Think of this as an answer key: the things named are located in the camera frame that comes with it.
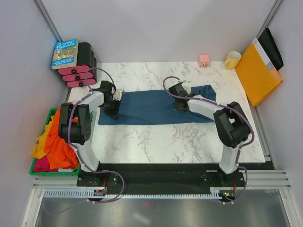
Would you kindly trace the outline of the blue t shirt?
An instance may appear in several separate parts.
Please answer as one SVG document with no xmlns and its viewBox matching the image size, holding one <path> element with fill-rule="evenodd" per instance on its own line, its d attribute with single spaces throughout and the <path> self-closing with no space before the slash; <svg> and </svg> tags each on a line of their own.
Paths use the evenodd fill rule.
<svg viewBox="0 0 303 227">
<path fill-rule="evenodd" d="M 209 123 L 211 119 L 192 112 L 175 110 L 175 100 L 164 90 L 125 92 L 122 95 L 118 119 L 100 110 L 99 125 L 167 125 Z"/>
</svg>

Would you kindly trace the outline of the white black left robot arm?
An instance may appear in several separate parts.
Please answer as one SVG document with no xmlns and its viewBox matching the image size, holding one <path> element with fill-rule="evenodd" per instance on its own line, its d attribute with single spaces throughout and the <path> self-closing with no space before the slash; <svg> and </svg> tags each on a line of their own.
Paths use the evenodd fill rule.
<svg viewBox="0 0 303 227">
<path fill-rule="evenodd" d="M 117 89 L 110 81 L 103 80 L 99 88 L 90 90 L 78 101 L 61 105 L 58 135 L 72 147 L 81 164 L 81 170 L 89 172 L 87 180 L 93 186 L 101 185 L 104 175 L 97 170 L 99 160 L 90 142 L 90 115 L 95 109 L 103 108 L 107 116 L 117 120 L 123 93 L 123 90 Z"/>
</svg>

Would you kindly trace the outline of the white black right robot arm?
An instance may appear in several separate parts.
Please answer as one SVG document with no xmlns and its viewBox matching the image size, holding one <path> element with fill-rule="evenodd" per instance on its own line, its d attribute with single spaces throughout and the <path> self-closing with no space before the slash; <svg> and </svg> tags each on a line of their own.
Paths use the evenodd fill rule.
<svg viewBox="0 0 303 227">
<path fill-rule="evenodd" d="M 200 114 L 214 121 L 218 137 L 223 144 L 223 152 L 217 174 L 217 181 L 228 186 L 234 180 L 233 172 L 238 169 L 240 149 L 253 129 L 237 102 L 219 104 L 195 93 L 188 93 L 182 83 L 168 89 L 175 98 L 175 109 L 183 112 Z"/>
</svg>

